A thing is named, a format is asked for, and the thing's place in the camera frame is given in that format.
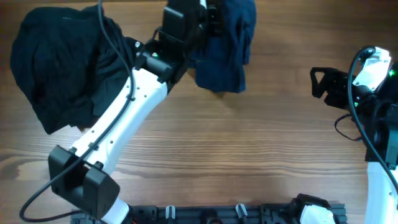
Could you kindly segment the navy blue shorts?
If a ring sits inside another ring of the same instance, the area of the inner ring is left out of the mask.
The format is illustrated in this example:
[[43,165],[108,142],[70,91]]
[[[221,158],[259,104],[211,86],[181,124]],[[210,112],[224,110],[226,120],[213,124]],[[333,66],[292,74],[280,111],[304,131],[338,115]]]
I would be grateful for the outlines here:
[[209,37],[192,54],[195,82],[214,93],[241,93],[246,89],[244,66],[249,63],[257,12],[254,0],[225,0],[217,6],[221,35]]

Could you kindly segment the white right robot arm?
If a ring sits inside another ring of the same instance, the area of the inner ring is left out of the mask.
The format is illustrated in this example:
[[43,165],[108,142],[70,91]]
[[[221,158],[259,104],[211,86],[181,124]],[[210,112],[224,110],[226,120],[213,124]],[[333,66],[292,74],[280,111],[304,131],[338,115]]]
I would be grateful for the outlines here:
[[356,76],[330,67],[310,71],[312,95],[347,111],[366,146],[366,223],[397,223],[397,69],[395,65]]

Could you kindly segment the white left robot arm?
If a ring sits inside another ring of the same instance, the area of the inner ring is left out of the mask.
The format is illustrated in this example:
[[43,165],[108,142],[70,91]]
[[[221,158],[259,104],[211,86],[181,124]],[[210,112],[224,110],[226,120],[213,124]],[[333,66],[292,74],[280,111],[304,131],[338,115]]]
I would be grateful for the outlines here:
[[121,152],[149,113],[187,71],[192,52],[221,33],[217,1],[169,1],[162,25],[137,52],[129,76],[99,120],[69,149],[51,151],[52,191],[105,223],[131,223],[131,209],[111,177]]

